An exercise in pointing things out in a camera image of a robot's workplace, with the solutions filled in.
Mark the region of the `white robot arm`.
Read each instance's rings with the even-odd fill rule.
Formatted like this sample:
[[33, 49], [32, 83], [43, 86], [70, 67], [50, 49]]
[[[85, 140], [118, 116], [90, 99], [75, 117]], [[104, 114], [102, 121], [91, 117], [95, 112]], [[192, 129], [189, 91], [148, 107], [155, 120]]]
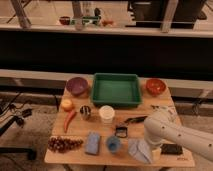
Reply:
[[144, 139], [154, 150], [162, 140], [174, 142], [213, 162], [213, 134], [187, 128], [174, 123], [175, 114], [157, 110], [144, 121]]

